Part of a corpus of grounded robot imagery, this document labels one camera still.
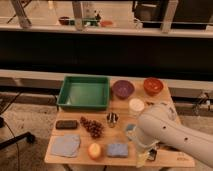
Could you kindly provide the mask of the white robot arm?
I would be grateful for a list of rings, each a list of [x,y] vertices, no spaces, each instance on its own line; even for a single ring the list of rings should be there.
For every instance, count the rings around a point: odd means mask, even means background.
[[[175,117],[175,111],[165,103],[145,109],[137,118],[137,146],[147,151],[157,142],[163,142],[213,168],[213,135],[178,124]]]

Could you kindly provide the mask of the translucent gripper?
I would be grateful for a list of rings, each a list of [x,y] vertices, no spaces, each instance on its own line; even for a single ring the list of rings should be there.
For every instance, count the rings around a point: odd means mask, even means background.
[[[158,140],[150,138],[136,138],[135,148],[136,148],[136,167],[143,167],[146,163],[146,160],[149,157],[149,151],[152,150]]]

